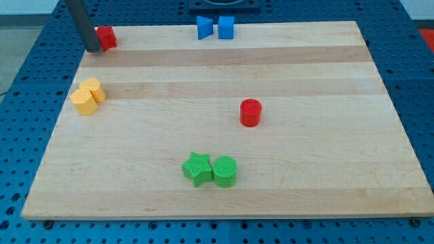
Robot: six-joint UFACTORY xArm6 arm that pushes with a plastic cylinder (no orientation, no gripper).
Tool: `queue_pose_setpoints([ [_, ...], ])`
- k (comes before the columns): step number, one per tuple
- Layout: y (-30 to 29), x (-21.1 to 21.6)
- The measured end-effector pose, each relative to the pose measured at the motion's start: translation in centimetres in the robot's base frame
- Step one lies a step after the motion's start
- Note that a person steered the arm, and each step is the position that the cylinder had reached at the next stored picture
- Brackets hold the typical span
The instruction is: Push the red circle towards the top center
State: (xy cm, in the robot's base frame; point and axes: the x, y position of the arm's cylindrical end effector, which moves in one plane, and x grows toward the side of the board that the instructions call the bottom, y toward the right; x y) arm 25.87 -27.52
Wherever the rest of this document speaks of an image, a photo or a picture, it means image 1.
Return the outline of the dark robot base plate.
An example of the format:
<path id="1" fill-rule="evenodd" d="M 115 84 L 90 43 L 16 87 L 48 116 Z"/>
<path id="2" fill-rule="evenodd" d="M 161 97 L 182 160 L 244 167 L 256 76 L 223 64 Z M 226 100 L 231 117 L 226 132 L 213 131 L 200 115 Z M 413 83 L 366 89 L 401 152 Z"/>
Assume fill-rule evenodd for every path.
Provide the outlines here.
<path id="1" fill-rule="evenodd" d="M 205 10 L 257 10 L 261 0 L 188 0 L 190 11 Z"/>

